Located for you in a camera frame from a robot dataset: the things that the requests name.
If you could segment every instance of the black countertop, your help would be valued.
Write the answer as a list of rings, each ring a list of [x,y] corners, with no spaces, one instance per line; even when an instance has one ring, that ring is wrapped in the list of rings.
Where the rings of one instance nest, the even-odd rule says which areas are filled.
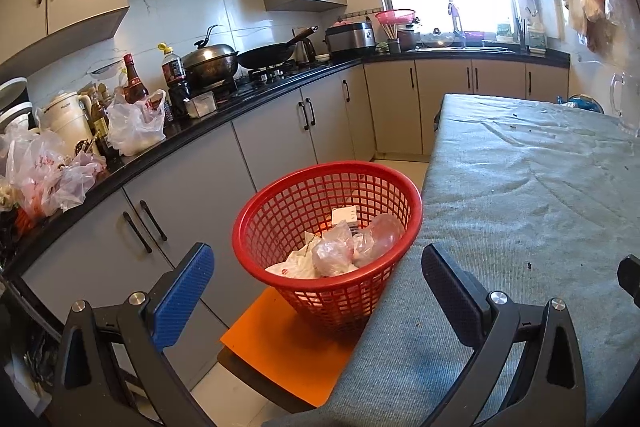
[[[407,52],[397,55],[375,55],[373,57],[358,58],[340,64],[324,64],[300,74],[278,81],[263,89],[249,92],[246,96],[240,96],[228,105],[220,108],[216,113],[201,118],[168,126],[164,133],[166,139],[150,149],[131,158],[123,158],[123,165],[102,178],[86,195],[83,204],[72,208],[67,212],[59,212],[40,223],[36,229],[30,232],[18,245],[18,251],[14,258],[4,267],[2,277],[11,281],[24,274],[36,259],[52,245],[66,230],[70,229],[79,219],[85,216],[92,208],[111,196],[114,192],[126,185],[146,169],[158,163],[161,159],[176,152],[181,147],[207,134],[215,128],[228,123],[239,116],[274,100],[295,89],[306,86],[320,78],[333,73],[344,71],[362,63],[383,62],[388,60],[414,60],[428,58],[475,58],[485,60],[507,60],[516,62],[530,62],[569,68],[570,56],[561,52],[549,50],[546,57],[536,55],[506,53],[506,52],[482,52],[472,50],[437,50],[424,52]]]

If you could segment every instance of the pot lid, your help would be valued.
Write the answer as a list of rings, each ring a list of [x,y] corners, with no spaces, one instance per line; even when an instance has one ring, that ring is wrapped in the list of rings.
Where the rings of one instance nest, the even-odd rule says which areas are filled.
[[[206,48],[191,52],[189,55],[185,55],[182,58],[182,64],[185,68],[193,68],[212,58],[222,58],[237,54],[238,52],[228,44],[214,44],[213,46],[207,46]]]
[[[9,106],[27,87],[27,79],[12,78],[0,86],[0,110]]]

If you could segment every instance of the black frying pan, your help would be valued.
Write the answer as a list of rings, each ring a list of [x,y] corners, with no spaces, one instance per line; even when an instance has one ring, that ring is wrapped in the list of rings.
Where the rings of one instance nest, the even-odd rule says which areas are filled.
[[[293,37],[289,42],[284,44],[270,44],[256,48],[238,55],[238,64],[248,70],[260,70],[281,64],[285,60],[289,60],[296,49],[296,44],[303,39],[313,35],[318,31],[318,26],[313,26],[302,33]]]

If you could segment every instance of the white plastic bag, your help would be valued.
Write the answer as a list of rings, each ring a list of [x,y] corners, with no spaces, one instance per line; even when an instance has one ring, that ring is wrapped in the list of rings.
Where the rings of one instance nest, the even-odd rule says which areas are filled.
[[[149,100],[158,96],[162,96],[162,100],[154,110]],[[127,103],[117,94],[107,108],[111,146],[125,156],[134,156],[164,140],[165,97],[164,90],[159,89],[144,100]]]
[[[392,214],[380,214],[371,220],[369,226],[358,234],[355,240],[353,264],[358,268],[373,263],[400,240],[404,226]]]
[[[334,277],[355,269],[353,259],[353,235],[346,221],[341,221],[322,234],[322,239],[312,248],[313,263],[320,275]]]

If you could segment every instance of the pan handle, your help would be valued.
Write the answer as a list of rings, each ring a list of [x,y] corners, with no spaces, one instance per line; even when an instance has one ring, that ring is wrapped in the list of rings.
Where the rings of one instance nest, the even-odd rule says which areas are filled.
[[[287,48],[289,46],[293,46],[294,44],[296,44],[297,42],[303,41],[304,39],[306,39],[307,37],[310,37],[311,35],[313,35],[315,32],[317,32],[320,29],[320,26],[313,26],[311,28],[308,28],[306,30],[304,30],[302,33],[298,33],[295,37],[293,37],[289,42],[287,42]]]

